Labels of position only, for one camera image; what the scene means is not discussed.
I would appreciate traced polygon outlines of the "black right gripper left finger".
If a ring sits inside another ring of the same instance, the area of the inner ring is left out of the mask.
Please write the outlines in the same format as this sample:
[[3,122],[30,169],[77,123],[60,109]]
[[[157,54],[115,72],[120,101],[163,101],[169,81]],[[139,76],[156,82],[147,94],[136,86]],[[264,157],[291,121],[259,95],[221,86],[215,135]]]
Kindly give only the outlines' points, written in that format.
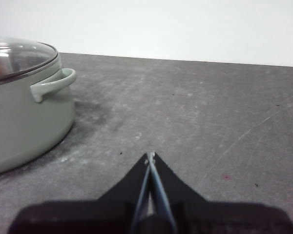
[[128,173],[95,200],[58,200],[21,209],[10,234],[126,234],[147,181],[144,154]]

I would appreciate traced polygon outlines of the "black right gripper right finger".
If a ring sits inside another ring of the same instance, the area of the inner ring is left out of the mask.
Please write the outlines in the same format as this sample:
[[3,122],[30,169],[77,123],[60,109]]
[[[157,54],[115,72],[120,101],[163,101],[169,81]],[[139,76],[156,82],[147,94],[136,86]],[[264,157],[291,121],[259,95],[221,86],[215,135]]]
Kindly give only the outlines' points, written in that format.
[[215,202],[199,195],[152,152],[150,169],[158,201],[178,234],[293,234],[281,209],[258,203]]

